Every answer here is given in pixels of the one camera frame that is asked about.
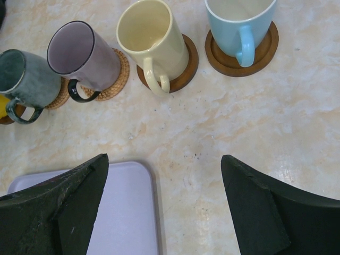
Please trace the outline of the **yellow mug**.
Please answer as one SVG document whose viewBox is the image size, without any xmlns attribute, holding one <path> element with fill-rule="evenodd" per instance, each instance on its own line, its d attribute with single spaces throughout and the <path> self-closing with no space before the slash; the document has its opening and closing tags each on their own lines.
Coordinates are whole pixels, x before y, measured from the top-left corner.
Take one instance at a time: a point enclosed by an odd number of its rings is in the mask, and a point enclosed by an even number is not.
<svg viewBox="0 0 340 255">
<path fill-rule="evenodd" d="M 0 118 L 6 117 L 6 105 L 10 100 L 6 98 L 4 95 L 0 95 Z"/>
</svg>

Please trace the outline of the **cream mug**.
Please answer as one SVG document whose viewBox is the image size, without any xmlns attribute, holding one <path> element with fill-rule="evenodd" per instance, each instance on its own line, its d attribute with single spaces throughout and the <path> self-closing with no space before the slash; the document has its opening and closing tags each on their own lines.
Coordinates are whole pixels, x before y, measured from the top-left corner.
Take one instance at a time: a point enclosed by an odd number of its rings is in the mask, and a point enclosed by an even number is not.
<svg viewBox="0 0 340 255">
<path fill-rule="evenodd" d="M 170 91 L 189 62 L 189 53 L 170 7 L 163 1 L 137 1 L 121 15 L 116 37 L 120 47 L 142 68 L 149 89 Z"/>
</svg>

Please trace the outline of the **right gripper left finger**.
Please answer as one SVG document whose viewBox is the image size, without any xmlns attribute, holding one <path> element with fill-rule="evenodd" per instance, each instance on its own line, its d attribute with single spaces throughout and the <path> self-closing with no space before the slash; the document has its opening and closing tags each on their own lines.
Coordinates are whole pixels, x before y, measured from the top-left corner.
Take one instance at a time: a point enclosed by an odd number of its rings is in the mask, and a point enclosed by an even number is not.
<svg viewBox="0 0 340 255">
<path fill-rule="evenodd" d="M 1 197 L 1 254 L 86 254 L 108 176 L 107 154 Z"/>
</svg>

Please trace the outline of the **light blue mug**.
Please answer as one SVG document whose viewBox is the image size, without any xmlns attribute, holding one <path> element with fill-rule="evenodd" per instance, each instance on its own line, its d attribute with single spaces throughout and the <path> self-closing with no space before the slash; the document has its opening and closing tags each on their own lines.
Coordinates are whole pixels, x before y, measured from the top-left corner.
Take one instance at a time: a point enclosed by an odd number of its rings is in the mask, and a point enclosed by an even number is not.
<svg viewBox="0 0 340 255">
<path fill-rule="evenodd" d="M 211 33 L 222 52 L 236 58 L 241 67 L 251 66 L 276 4 L 275 0 L 205 1 Z"/>
</svg>

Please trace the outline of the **woven coaster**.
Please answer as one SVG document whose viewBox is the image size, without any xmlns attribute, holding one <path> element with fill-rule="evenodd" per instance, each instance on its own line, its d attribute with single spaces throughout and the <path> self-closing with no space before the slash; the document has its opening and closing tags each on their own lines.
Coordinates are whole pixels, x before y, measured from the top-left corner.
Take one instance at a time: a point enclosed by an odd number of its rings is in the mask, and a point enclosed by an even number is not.
<svg viewBox="0 0 340 255">
<path fill-rule="evenodd" d="M 68 79 L 61 77 L 61 89 L 59 94 L 52 103 L 45 107 L 45 109 L 58 109 L 67 102 L 70 97 L 67 89 L 68 82 Z"/>
<path fill-rule="evenodd" d="M 95 98 L 95 101 L 107 101 L 112 99 L 123 90 L 128 81 L 130 75 L 129 61 L 122 51 L 116 48 L 113 48 L 113 51 L 118 56 L 121 64 L 118 78 L 109 88 L 100 92 L 100 94 Z"/>
</svg>

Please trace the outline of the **mauve purple mug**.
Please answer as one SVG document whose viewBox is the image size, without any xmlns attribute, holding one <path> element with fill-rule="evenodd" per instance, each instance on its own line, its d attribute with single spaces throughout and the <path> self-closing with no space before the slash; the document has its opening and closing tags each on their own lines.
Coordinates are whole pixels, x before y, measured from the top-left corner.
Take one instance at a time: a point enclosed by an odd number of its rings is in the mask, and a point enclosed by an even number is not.
<svg viewBox="0 0 340 255">
<path fill-rule="evenodd" d="M 69 79 L 70 97 L 78 103 L 93 101 L 118 78 L 118 56 L 84 21 L 71 21 L 53 35 L 47 49 L 49 67 Z"/>
</svg>

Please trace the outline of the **grey green mug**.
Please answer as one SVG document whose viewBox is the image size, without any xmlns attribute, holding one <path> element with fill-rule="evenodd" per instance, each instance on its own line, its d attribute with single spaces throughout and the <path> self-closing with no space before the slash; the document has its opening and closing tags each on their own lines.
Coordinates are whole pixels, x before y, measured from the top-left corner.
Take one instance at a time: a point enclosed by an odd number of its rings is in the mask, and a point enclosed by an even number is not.
<svg viewBox="0 0 340 255">
<path fill-rule="evenodd" d="M 61 77 L 49 67 L 47 60 L 33 53 L 9 49 L 1 53 L 1 94 L 10 101 L 6 105 L 9 118 L 19 124 L 31 124 L 52 103 L 61 89 Z M 15 107 L 34 109 L 29 120 L 22 119 Z"/>
</svg>

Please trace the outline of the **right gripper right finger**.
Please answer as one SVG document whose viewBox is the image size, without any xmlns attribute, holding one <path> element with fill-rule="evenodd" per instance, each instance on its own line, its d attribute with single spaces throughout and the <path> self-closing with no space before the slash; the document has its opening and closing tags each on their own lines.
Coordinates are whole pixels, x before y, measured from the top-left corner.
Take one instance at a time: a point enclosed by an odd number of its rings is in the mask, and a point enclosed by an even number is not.
<svg viewBox="0 0 340 255">
<path fill-rule="evenodd" d="M 270 177 L 231 155 L 221 159 L 241 254 L 339 254 L 339 200 Z"/>
</svg>

